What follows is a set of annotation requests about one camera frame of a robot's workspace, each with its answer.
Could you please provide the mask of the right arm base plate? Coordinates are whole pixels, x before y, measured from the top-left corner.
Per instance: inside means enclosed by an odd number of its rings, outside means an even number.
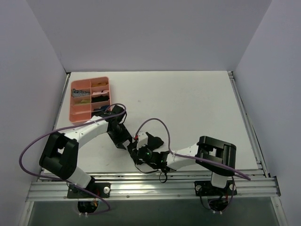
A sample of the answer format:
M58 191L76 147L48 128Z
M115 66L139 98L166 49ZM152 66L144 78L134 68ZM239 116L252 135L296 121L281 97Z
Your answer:
M227 196L237 195L237 189L234 187L234 193L232 193L233 182L227 181L225 188L218 188L211 184L209 180L206 181L195 181L195 194L196 196Z

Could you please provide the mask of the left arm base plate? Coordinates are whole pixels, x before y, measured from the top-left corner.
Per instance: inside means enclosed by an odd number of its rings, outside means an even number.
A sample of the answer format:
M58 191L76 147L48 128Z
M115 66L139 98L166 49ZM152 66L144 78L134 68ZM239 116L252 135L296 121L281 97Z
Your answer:
M86 188L89 192L98 195L101 198L109 198L111 191L110 183L97 183L94 182L88 185ZM75 185L69 185L67 198L68 199L84 199L84 198L95 198L93 194L87 193L82 189L77 188Z

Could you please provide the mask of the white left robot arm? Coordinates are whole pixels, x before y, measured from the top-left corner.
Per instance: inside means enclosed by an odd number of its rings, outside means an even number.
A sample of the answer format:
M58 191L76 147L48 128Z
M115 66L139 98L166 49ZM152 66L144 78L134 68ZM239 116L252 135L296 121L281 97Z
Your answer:
M39 164L62 180L78 186L83 197L90 197L95 191L95 180L77 166L79 149L92 139L108 134L118 149L126 150L132 137L123 124L126 108L114 104L110 110L98 111L87 122L71 126L66 132L56 130L50 134Z

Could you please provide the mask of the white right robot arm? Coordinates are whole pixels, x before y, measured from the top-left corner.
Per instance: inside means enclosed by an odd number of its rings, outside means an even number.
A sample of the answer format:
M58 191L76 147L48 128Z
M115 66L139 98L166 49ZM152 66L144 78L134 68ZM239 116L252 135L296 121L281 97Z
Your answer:
M208 169L212 172L209 189L214 194L224 191L228 178L235 174L237 147L234 144L201 136L196 144L187 148L156 152L163 144L159 137L148 132L139 133L127 145L127 150L136 165L146 164L163 173L196 164Z

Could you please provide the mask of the black striped underwear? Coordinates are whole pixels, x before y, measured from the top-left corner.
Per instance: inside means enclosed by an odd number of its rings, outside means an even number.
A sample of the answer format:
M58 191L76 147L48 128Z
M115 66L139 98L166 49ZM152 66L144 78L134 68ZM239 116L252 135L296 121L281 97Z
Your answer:
M147 139L147 147L149 150L154 151L156 149L159 149L163 144L164 141L159 137L154 137L150 133L146 132L146 135L148 137Z

